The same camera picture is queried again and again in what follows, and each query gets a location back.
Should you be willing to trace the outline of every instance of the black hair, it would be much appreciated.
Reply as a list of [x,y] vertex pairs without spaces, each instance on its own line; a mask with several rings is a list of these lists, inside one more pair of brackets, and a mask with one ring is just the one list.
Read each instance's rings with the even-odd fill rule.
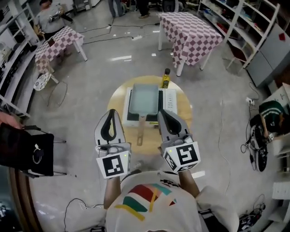
[[290,116],[287,114],[283,114],[284,120],[281,126],[281,134],[285,135],[290,132]]
[[48,2],[48,1],[52,2],[52,0],[40,0],[39,5],[41,5],[42,3]]

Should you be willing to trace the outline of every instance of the checkered tablecloth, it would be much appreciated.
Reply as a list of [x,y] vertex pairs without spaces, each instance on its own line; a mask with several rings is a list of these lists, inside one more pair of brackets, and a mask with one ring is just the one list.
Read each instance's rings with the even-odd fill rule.
[[83,43],[84,36],[74,31],[70,27],[57,32],[52,39],[55,41],[53,46],[49,46],[48,42],[45,41],[36,51],[35,62],[38,70],[41,73],[47,72],[48,62],[56,58],[61,51],[67,48],[69,45],[77,40],[81,40],[79,44]]
[[194,65],[223,41],[215,29],[190,13],[160,13],[158,16],[167,39],[174,42],[174,65],[181,60]]

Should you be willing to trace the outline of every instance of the yellow bottle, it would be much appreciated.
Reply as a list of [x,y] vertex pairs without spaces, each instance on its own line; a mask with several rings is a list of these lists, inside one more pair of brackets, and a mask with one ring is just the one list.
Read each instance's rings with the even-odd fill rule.
[[164,72],[164,75],[162,77],[162,83],[161,83],[161,88],[163,88],[163,89],[167,89],[168,88],[168,85],[169,85],[169,82],[170,82],[169,74],[170,74],[170,69],[166,68],[165,72]]

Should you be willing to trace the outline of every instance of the white stove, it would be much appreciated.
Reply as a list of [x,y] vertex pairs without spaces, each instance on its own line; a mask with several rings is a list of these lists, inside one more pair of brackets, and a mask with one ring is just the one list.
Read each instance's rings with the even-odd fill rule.
[[[127,93],[124,102],[124,110],[122,117],[122,124],[124,126],[138,126],[139,115],[129,113],[129,105],[131,100],[132,88],[127,88]],[[158,110],[165,109],[177,114],[177,97],[175,89],[159,89],[158,96]],[[146,127],[158,126],[157,115],[148,115],[146,117]]]

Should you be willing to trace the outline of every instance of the person's hand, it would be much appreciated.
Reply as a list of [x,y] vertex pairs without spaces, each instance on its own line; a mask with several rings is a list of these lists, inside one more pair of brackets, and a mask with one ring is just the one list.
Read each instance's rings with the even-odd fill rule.
[[265,137],[266,139],[269,137],[269,133],[268,133],[267,130],[264,132],[264,137]]
[[23,127],[13,116],[6,114],[4,112],[0,112],[0,124],[6,123],[16,129],[21,129]]

